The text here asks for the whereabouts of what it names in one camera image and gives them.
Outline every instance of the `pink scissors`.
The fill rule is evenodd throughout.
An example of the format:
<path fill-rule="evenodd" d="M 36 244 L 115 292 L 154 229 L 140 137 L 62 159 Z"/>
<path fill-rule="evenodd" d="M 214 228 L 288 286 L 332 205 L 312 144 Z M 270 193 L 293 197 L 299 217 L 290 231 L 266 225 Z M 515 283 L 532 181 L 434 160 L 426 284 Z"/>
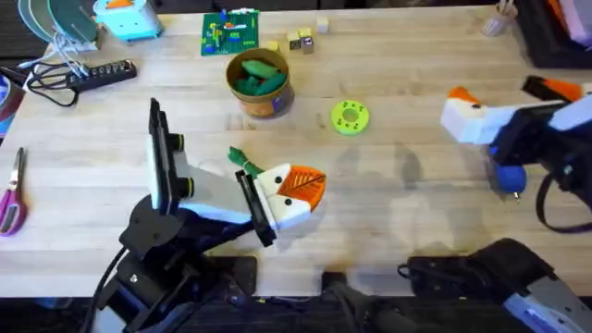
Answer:
<path fill-rule="evenodd" d="M 19 231 L 27 216 L 27 206 L 20 196 L 25 150 L 20 147 L 17 152 L 15 166 L 10 173 L 8 188 L 0 202 L 0 236 L 10 236 Z"/>

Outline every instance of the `wood grain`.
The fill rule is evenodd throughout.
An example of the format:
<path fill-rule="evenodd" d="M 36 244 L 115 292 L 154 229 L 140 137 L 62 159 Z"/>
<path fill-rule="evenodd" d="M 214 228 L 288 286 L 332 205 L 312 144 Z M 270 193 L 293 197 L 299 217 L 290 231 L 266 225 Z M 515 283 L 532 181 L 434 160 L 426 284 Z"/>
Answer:
<path fill-rule="evenodd" d="M 184 133 L 190 162 L 224 170 L 229 145 L 261 167 L 283 162 L 327 173 L 327 192 L 310 221 L 261 249 L 254 235 L 213 253 L 259 258 L 260 295 L 318 292 L 325 269 L 341 269 L 354 287 L 409 294 L 396 265 L 413 253 L 471 253 L 492 241 L 522 241 L 557 268 L 582 295 L 592 294 L 590 235 L 543 228 L 534 196 L 544 175 L 529 167 L 522 203 L 502 202 L 488 188 L 478 147 L 455 143 L 439 125 L 448 90 L 464 85 L 487 104 L 533 102 L 519 91 L 527 74 L 575 82 L 590 71 L 537 70 L 521 56 L 515 31 L 479 33 L 492 7 L 324 11 L 330 34 L 314 37 L 312 55 L 290 52 L 285 31 L 314 26 L 316 12 L 270 12 L 260 19 L 262 43 L 279 40 L 296 100 L 271 120 L 244 115 L 224 70 L 231 56 L 200 56 L 201 15 L 162 16 L 162 38 L 125 45 L 109 40 L 98 65 L 132 58 L 139 77 L 85 92 L 72 108 L 29 94 L 0 148 L 8 179 L 19 146 L 28 150 L 24 191 L 30 215 L 22 231 L 0 240 L 0 296 L 89 296 L 146 193 L 143 140 L 150 97 Z M 331 128 L 342 99 L 371 111 L 355 137 Z M 549 220 L 585 221 L 571 195 L 552 191 Z"/>

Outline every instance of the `black power strip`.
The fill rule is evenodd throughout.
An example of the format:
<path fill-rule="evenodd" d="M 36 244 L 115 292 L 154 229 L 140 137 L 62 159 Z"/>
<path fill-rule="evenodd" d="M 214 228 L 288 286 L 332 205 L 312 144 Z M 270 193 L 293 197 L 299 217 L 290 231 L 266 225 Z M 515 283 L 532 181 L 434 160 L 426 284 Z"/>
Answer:
<path fill-rule="evenodd" d="M 89 68 L 89 76 L 79 78 L 74 73 L 66 75 L 68 88 L 76 92 L 85 92 L 91 89 L 106 86 L 135 78 L 138 75 L 135 65 L 131 60 L 120 60 L 104 64 L 95 68 Z"/>

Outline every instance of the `blue object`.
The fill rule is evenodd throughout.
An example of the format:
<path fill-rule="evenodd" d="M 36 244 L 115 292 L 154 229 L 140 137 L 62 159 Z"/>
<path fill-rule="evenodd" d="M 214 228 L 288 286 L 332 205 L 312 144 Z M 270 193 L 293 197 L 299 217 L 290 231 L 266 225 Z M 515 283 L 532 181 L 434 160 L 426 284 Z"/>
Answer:
<path fill-rule="evenodd" d="M 8 83 L 4 76 L 0 75 L 0 105 L 4 102 L 8 95 Z"/>
<path fill-rule="evenodd" d="M 104 23 L 118 39 L 134 41 L 157 38 L 163 30 L 152 6 L 146 0 L 135 0 L 132 6 L 107 8 L 109 0 L 98 0 L 92 6 L 96 21 Z"/>
<path fill-rule="evenodd" d="M 489 155 L 493 156 L 498 147 L 489 146 Z M 506 193 L 522 193 L 526 189 L 526 170 L 523 166 L 501 166 L 490 157 L 498 190 Z"/>

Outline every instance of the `green plastic toy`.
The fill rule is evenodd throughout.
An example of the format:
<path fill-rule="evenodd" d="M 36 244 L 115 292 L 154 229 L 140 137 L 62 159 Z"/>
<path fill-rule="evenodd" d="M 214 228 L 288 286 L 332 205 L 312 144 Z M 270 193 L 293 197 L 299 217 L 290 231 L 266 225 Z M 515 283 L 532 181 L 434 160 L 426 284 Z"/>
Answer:
<path fill-rule="evenodd" d="M 249 96 L 255 96 L 257 89 L 259 89 L 259 80 L 253 75 L 249 79 L 238 79 L 234 83 L 234 89 L 239 93 Z"/>
<path fill-rule="evenodd" d="M 278 74 L 278 69 L 259 60 L 245 60 L 242 67 L 251 75 L 261 79 L 270 79 Z"/>
<path fill-rule="evenodd" d="M 249 161 L 244 152 L 239 148 L 231 146 L 230 151 L 228 152 L 228 159 L 232 161 L 232 163 L 242 167 L 250 175 L 253 175 L 253 178 L 257 178 L 257 175 L 264 171 L 262 168 Z"/>
<path fill-rule="evenodd" d="M 286 80 L 286 74 L 277 73 L 273 77 L 271 77 L 268 80 L 265 80 L 265 82 L 261 83 L 259 88 L 257 88 L 257 90 L 255 91 L 255 96 L 261 96 L 261 95 L 265 95 L 268 93 L 272 93 L 277 88 L 281 87 L 281 85 L 284 84 L 285 80 Z"/>

